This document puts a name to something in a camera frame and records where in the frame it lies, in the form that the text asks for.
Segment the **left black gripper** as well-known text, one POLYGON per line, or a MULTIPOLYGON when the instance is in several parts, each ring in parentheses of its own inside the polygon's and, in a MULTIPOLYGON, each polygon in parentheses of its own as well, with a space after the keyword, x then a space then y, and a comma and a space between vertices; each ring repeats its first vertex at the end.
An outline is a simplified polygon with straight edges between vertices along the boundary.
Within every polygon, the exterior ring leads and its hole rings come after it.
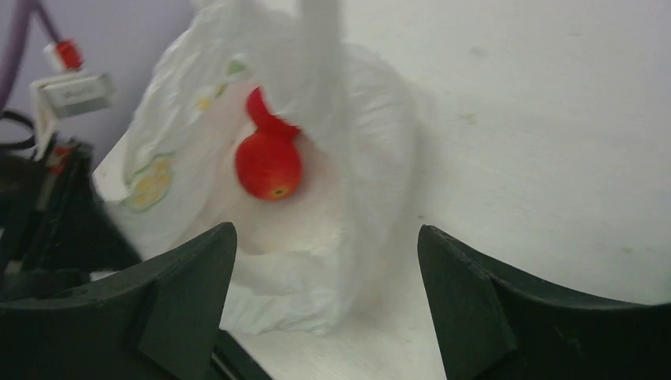
POLYGON ((93 148, 53 142, 38 161, 3 156, 1 300, 50 298, 139 254, 107 216, 93 182, 93 148))

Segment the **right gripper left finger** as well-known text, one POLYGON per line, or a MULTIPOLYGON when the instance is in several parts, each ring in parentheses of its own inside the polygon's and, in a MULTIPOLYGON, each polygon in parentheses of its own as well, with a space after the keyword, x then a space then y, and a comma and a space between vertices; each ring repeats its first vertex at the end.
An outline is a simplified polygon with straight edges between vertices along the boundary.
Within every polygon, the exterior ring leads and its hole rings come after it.
POLYGON ((216 379, 237 233, 225 222, 97 281, 1 304, 4 379, 216 379))

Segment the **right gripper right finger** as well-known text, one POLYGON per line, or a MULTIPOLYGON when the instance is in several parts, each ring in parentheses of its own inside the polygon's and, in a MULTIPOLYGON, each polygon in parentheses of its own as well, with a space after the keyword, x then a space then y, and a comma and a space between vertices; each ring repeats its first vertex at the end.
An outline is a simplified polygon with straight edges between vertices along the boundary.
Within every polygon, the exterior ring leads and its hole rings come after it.
POLYGON ((667 379, 670 306, 602 298, 421 227, 419 266, 449 379, 667 379))

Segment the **white plastic bag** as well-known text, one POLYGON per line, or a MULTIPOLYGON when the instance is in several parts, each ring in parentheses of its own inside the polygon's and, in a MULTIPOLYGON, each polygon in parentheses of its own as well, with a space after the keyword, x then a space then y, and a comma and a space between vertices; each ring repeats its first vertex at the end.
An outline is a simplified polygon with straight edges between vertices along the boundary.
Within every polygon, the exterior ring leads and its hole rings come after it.
POLYGON ((325 333, 363 291, 412 182, 417 112, 405 80, 343 41, 337 1, 291 16, 258 1, 197 1, 126 133, 127 194, 105 209, 143 259, 221 223, 237 257, 220 326, 325 333), (286 199, 247 195, 233 155, 244 102, 300 127, 305 179, 286 199))

